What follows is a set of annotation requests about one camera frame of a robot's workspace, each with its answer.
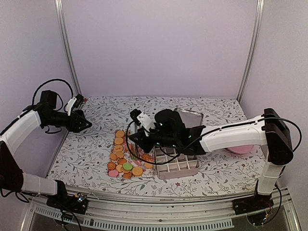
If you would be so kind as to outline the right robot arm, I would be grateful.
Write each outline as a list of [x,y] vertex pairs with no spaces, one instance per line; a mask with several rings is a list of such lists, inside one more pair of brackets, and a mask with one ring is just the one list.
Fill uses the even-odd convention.
[[175,151],[173,159],[184,155],[206,153],[238,146],[259,145],[267,147],[266,162],[262,175],[257,180],[254,195],[232,202],[235,213],[249,213],[274,205],[272,191],[284,167],[294,157],[287,119],[281,118],[271,108],[262,115],[244,122],[223,126],[200,125],[185,127],[177,111],[164,109],[154,120],[138,109],[130,112],[132,122],[139,128],[134,134],[126,134],[126,141],[132,141],[145,153],[153,148],[169,148]]

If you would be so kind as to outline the metal serving tongs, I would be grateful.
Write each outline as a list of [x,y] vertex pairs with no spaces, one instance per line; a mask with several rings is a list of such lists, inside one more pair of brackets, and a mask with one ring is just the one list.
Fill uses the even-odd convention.
[[129,148],[131,150],[131,152],[130,152],[131,159],[139,160],[139,158],[141,157],[139,147],[135,143],[129,143]]

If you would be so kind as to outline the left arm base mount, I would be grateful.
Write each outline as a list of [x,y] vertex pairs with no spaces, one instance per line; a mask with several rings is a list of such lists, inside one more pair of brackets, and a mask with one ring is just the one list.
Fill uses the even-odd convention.
[[89,201],[81,193],[68,195],[67,193],[48,195],[46,205],[59,210],[71,211],[77,214],[86,214]]

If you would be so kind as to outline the metal divided cookie tin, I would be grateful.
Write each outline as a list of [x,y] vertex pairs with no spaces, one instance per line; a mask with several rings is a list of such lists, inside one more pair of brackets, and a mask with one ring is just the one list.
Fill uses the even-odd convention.
[[154,148],[156,163],[165,163],[164,165],[156,165],[157,176],[160,180],[177,179],[183,177],[194,176],[199,170],[199,161],[196,156],[187,156],[178,153],[171,148]]

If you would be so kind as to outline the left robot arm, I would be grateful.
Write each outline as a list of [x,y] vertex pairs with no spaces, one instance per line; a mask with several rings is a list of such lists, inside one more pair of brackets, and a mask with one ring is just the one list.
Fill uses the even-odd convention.
[[54,126],[79,133],[92,126],[78,107],[82,95],[72,97],[64,112],[56,110],[58,94],[51,90],[41,93],[40,101],[26,107],[23,112],[0,134],[0,188],[14,193],[43,195],[47,205],[83,213],[87,200],[81,193],[69,195],[61,180],[49,180],[25,173],[17,164],[14,154],[27,137],[38,128]]

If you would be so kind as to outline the swirl orange cookie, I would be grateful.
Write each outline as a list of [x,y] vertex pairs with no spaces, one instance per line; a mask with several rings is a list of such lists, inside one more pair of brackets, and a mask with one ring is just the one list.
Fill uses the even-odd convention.
[[114,162],[109,162],[107,164],[107,168],[108,168],[108,170],[115,170],[116,164]]

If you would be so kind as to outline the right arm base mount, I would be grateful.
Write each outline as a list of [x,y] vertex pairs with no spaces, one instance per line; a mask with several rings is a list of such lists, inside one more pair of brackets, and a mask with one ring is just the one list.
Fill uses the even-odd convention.
[[235,214],[247,214],[248,222],[254,226],[265,224],[273,205],[271,195],[259,195],[257,193],[246,198],[235,199],[232,202]]

